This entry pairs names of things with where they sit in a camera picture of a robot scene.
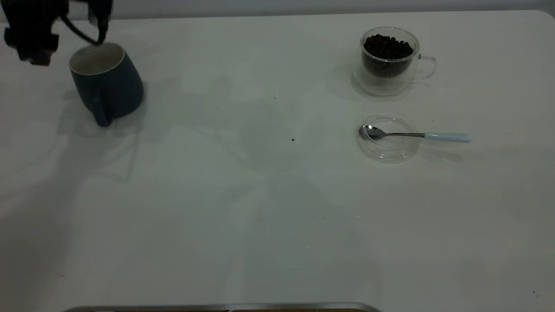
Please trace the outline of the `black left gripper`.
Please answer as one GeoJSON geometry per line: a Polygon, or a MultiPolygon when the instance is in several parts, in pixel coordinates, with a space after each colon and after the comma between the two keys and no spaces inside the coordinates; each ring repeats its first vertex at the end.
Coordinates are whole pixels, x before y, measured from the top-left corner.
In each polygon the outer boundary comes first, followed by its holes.
{"type": "MultiPolygon", "coordinates": [[[[3,0],[2,10],[8,26],[4,40],[15,49],[21,61],[32,65],[49,65],[57,51],[59,36],[52,33],[54,22],[68,13],[67,0],[3,0]]],[[[98,29],[100,45],[105,41],[113,8],[112,0],[89,0],[88,20],[98,29]]]]}

